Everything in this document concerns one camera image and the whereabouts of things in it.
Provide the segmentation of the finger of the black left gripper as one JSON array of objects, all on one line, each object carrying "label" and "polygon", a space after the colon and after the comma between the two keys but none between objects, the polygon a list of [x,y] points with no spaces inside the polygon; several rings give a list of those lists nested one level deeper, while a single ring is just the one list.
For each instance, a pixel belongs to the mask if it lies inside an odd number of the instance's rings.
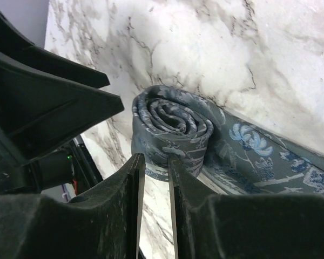
[{"label": "finger of the black left gripper", "polygon": [[0,11],[0,52],[33,69],[94,88],[110,84],[106,74],[58,56],[23,36]]}]

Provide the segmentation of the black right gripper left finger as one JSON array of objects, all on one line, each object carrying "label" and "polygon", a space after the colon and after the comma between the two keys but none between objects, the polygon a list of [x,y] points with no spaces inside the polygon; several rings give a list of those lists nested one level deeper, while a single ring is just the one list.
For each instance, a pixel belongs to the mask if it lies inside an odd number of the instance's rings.
[{"label": "black right gripper left finger", "polygon": [[145,159],[68,203],[41,194],[0,195],[0,258],[142,258]]}]

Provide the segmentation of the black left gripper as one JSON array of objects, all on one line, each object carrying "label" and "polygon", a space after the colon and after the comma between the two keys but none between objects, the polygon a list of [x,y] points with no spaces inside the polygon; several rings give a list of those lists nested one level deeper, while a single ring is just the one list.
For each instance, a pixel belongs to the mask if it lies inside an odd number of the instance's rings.
[{"label": "black left gripper", "polygon": [[119,96],[0,54],[0,195],[102,181],[80,134],[122,112]]}]

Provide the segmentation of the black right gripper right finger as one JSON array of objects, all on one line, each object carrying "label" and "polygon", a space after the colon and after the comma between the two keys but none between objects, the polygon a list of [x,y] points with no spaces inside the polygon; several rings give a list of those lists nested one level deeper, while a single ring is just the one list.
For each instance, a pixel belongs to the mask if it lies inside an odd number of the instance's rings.
[{"label": "black right gripper right finger", "polygon": [[176,258],[324,258],[324,198],[218,194],[168,159]]}]

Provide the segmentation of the grey blue floral tie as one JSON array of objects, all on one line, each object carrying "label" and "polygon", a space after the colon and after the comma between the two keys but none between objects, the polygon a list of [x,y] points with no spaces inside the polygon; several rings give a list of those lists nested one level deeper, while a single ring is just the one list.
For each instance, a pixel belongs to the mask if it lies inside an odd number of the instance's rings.
[{"label": "grey blue floral tie", "polygon": [[226,194],[310,193],[324,197],[324,156],[250,124],[190,92],[156,85],[132,104],[132,153],[146,174],[168,180],[168,157]]}]

